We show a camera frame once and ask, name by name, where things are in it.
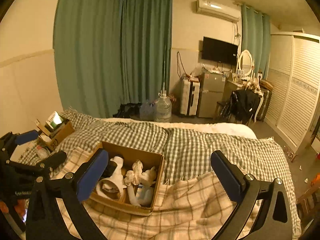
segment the white wall-mounted air conditioner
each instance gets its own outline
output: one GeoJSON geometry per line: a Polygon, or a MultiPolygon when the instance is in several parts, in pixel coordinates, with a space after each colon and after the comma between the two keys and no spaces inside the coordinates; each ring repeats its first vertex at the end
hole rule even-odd
{"type": "Polygon", "coordinates": [[[215,2],[197,0],[196,12],[218,17],[230,22],[238,22],[241,11],[215,2]]]}

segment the sliding wardrobe door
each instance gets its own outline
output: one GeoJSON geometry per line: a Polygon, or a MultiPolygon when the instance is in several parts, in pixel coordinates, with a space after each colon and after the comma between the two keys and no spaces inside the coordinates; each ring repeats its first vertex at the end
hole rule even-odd
{"type": "Polygon", "coordinates": [[[299,146],[310,126],[319,96],[319,40],[294,36],[292,78],[278,128],[299,146]]]}
{"type": "Polygon", "coordinates": [[[287,94],[292,62],[292,36],[272,35],[268,78],[274,88],[266,118],[276,125],[287,94]]]}

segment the tv screen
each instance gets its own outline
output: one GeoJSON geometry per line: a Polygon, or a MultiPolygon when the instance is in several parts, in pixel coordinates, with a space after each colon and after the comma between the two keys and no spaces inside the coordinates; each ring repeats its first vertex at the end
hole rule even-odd
{"type": "Polygon", "coordinates": [[[203,37],[202,59],[236,65],[238,46],[229,42],[203,37]]]}

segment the black suitcase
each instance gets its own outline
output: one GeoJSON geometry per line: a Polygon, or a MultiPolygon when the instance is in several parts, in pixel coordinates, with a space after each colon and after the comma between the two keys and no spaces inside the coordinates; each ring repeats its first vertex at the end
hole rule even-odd
{"type": "Polygon", "coordinates": [[[271,96],[272,96],[272,92],[268,89],[261,88],[261,91],[263,92],[263,103],[257,114],[258,121],[264,120],[266,113],[268,111],[268,107],[269,107],[271,96]]]}

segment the blue gripper pad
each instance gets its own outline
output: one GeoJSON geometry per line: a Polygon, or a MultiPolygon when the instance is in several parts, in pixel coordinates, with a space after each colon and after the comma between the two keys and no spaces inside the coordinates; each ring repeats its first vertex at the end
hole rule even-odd
{"type": "Polygon", "coordinates": [[[94,187],[108,165],[109,156],[106,150],[101,150],[77,182],[77,197],[80,202],[90,197],[94,187]]]}
{"type": "Polygon", "coordinates": [[[17,145],[22,145],[22,144],[27,143],[29,141],[36,140],[38,138],[38,136],[39,136],[38,132],[36,130],[32,130],[32,131],[17,135],[14,142],[17,145]]]}
{"type": "Polygon", "coordinates": [[[211,167],[227,192],[230,200],[239,204],[243,199],[243,190],[245,188],[245,184],[239,182],[244,176],[242,172],[237,166],[231,164],[219,150],[214,151],[211,154],[211,167]]]}

